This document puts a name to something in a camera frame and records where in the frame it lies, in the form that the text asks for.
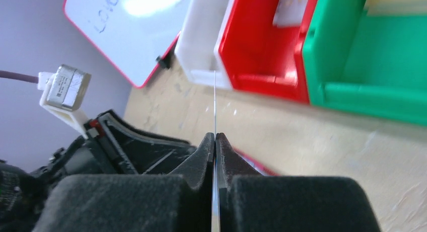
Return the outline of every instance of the black foam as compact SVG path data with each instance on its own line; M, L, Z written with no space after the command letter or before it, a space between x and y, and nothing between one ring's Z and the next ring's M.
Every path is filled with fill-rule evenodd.
M218 186L228 188L236 175L260 175L240 155L238 155L224 133L218 133L216 139Z
M46 202L34 232L195 231L181 176L73 175Z
M339 177L235 177L233 231L379 232L363 189Z
M198 189L207 178L212 184L212 171L214 159L214 134L207 133L197 150L183 163L177 166L170 174L181 174L188 185L193 189Z

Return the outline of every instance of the red storage bin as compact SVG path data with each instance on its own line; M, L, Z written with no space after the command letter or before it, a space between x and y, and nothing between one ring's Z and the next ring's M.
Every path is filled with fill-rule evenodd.
M279 0L235 0L218 52L233 88L309 103L302 47L317 0L299 27L277 27Z

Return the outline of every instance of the white connector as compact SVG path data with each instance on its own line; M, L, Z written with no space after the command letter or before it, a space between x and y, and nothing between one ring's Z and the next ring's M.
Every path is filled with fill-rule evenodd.
M57 81L57 75L59 71L61 70L61 67L59 67L57 73L49 73L49 72L40 72L39 73L39 82L37 84L37 89L43 90L43 94L40 98L40 106L43 107L45 110L47 110L49 113L53 114L63 122L65 122L67 125L71 126L73 129L78 131L85 139L88 139L88 136L86 135L86 129L84 127L84 124L89 121L89 118L87 115L83 112L83 110L80 109L81 100L83 99L83 96L85 95L87 85L89 84L89 81L82 85L82 89L84 89L84 92L82 92L80 100L80 104L78 104L78 107L76 109L71 109L69 105L52 105L52 102L49 100L49 96L52 95L52 90L58 90L58 85L54 83L54 81ZM60 87L64 93L68 91L68 87L61 86Z

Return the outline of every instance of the red part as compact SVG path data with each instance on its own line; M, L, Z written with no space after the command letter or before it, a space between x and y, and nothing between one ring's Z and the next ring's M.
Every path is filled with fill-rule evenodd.
M75 28L77 28L77 30L84 36L86 37L86 39L92 43L92 45L100 52L102 53L102 55L129 81L129 83L131 83L135 88L143 88L145 87L145 85L147 85L148 81L151 79L151 77L154 75L154 73L156 72L156 70L159 68L159 64L157 63L156 66L153 68L153 70L151 71L150 75L147 77L146 81L143 83L143 85L141 86L136 86L132 80L129 79L128 76L126 76L123 71L121 69L119 69L119 67L117 67L114 62L107 57L107 55L105 55L105 53L97 46L95 45L95 43L92 42L92 40L68 17L68 15L65 12L65 4L66 4L66 0L64 0L64 3L62 5L62 11L64 12L65 17L69 20L69 22L71 22L71 24L73 26L75 26ZM166 52L163 54L162 58L165 58L166 55L168 55L168 53L171 51L172 47L176 44L176 42L178 41L178 37L179 37L179 33L177 34L177 36L175 37L175 39L173 40L173 42L171 43L171 45L168 47L168 49L166 49Z
M103 136L105 136L104 129L102 129L101 124L99 123L99 121L98 121L98 120L91 120L91 121L89 122L89 125L90 125L92 128L95 128L95 129L96 129L96 131L97 131L97 132L98 132L98 134L99 134L99 137L103 137Z
M279 0L235 0L219 46L233 88L309 104L302 47L317 0L299 27L278 28Z
M258 162L257 160L253 159L252 157L246 155L244 152L242 152L241 150L233 147L233 150L239 154L240 156L250 160L251 162L253 162L255 164L255 166L261 170L263 170L265 173L267 173L270 176L281 176L279 173L274 172L273 170L271 170L270 168L267 168L266 166L264 166L263 164L261 164L260 162Z

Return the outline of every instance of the purple cable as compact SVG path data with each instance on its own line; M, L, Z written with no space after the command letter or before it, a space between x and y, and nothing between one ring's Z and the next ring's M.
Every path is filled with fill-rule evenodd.
M20 74L15 72L8 72L3 70L0 70L0 78L20 80L20 81L33 83L33 84L39 83L39 78L36 76L25 75L25 74Z

